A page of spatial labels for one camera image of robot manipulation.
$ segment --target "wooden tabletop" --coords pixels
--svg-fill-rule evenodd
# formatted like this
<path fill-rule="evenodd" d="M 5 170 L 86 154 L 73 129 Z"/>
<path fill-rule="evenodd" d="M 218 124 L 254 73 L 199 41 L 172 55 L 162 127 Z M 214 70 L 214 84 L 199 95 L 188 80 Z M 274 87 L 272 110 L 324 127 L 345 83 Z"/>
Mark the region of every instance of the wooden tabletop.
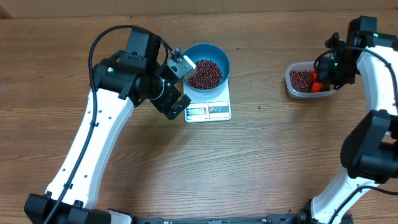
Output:
<path fill-rule="evenodd" d="M 341 144 L 366 114 L 366 102 L 360 77 L 330 97 L 292 100 L 285 71 L 314 61 L 332 33 L 345 39 L 348 22 L 360 15 L 377 17 L 380 32 L 398 35 L 397 12 L 0 20 L 0 223 L 29 222 L 28 194 L 44 193 L 80 126 L 90 46 L 119 24 L 145 27 L 182 50 L 220 46 L 231 60 L 232 119 L 187 124 L 148 103 L 136 108 L 108 162 L 98 209 L 164 218 L 298 211 L 341 169 Z M 101 40 L 95 63 L 124 49 L 128 33 Z M 397 184 L 381 187 L 398 191 Z M 397 211 L 397 198 L 370 192 L 350 212 L 356 223 L 397 223 Z"/>

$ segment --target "black cable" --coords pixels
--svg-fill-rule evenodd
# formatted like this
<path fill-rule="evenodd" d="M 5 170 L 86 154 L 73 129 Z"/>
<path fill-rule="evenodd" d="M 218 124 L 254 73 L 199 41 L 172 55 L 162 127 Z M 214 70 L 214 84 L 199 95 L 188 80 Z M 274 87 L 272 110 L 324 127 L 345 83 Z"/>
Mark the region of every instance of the black cable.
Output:
<path fill-rule="evenodd" d="M 340 49 L 330 49 L 330 50 L 327 50 L 327 51 L 323 52 L 323 53 L 322 53 L 321 55 L 319 55 L 319 57 L 314 61 L 313 67 L 314 67 L 315 71 L 317 71 L 317 68 L 318 68 L 318 67 L 317 67 L 317 64 L 318 64 L 318 62 L 320 61 L 320 59 L 321 59 L 323 56 L 325 56 L 326 54 L 329 54 L 329 53 L 337 52 L 337 51 L 339 51 L 339 50 L 359 50 L 359 51 L 362 51 L 362 52 L 366 52 L 366 53 L 369 53 L 369 54 L 375 56 L 376 58 L 378 58 L 380 61 L 382 61 L 382 62 L 386 65 L 386 67 L 387 67 L 388 70 L 390 71 L 391 78 L 392 78 L 392 85 L 393 85 L 393 87 L 394 87 L 395 106 L 396 106 L 397 114 L 398 114 L 398 86 L 397 86 L 396 74 L 394 73 L 394 70 L 392 69 L 391 63 L 389 63 L 384 57 L 380 56 L 379 54 L 377 54 L 377 53 L 375 53 L 375 52 L 373 52 L 373 51 L 371 51 L 371 50 L 369 50 L 369 49 L 363 49 L 363 48 L 361 48 L 361 47 L 343 47 L 343 48 L 340 48 Z"/>
<path fill-rule="evenodd" d="M 91 123 L 90 123 L 90 129 L 88 130 L 88 134 L 86 137 L 86 141 L 83 145 L 83 148 L 80 151 L 80 155 L 75 163 L 75 166 L 73 167 L 69 178 L 67 180 L 67 183 L 64 184 L 63 186 L 63 190 L 58 198 L 58 200 L 55 202 L 54 207 L 51 209 L 49 215 L 47 216 L 47 218 L 45 219 L 45 221 L 43 222 L 43 224 L 49 224 L 51 218 L 54 216 L 55 212 L 57 211 L 58 207 L 60 206 L 62 199 L 64 198 L 65 194 L 67 193 L 67 190 L 69 189 L 73 178 L 75 177 L 76 171 L 79 168 L 79 165 L 81 163 L 81 160 L 83 159 L 83 156 L 85 155 L 85 152 L 87 150 L 88 147 L 88 143 L 90 142 L 91 136 L 93 135 L 93 131 L 94 131 L 94 127 L 96 126 L 96 118 L 97 118 L 97 106 L 98 106 L 98 102 L 97 102 L 97 94 L 96 94 L 96 86 L 94 83 L 94 76 L 93 76 L 93 54 L 94 54 L 94 49 L 95 46 L 97 45 L 97 43 L 100 41 L 100 39 L 102 37 L 104 37 L 107 33 L 114 31 L 116 29 L 124 29 L 124 28 L 130 28 L 130 29 L 139 29 L 141 31 L 144 32 L 150 32 L 147 29 L 144 29 L 142 27 L 138 27 L 138 26 L 134 26 L 134 25 L 120 25 L 120 26 L 114 26 L 111 27 L 107 30 L 105 30 L 104 32 L 102 32 L 93 42 L 93 45 L 91 45 L 91 49 L 90 49 L 90 53 L 88 54 L 88 73 L 90 74 L 90 85 L 91 85 L 91 91 L 93 92 L 93 118 L 91 119 Z M 164 44 L 165 49 L 168 47 L 170 48 L 169 45 Z"/>
<path fill-rule="evenodd" d="M 394 196 L 398 196 L 398 192 L 391 192 L 388 190 L 384 190 L 384 189 L 380 189 L 378 187 L 373 187 L 373 186 L 362 186 L 362 187 L 358 187 L 357 189 L 355 189 L 355 191 L 353 193 L 351 193 L 348 198 L 335 210 L 333 216 L 331 217 L 329 224 L 332 224 L 333 221 L 335 220 L 336 216 L 338 215 L 338 213 L 341 211 L 341 209 L 344 208 L 344 206 L 358 193 L 361 192 L 363 189 L 372 189 L 375 190 L 377 192 L 380 193 L 384 193 L 384 194 L 388 194 L 388 195 L 394 195 Z"/>

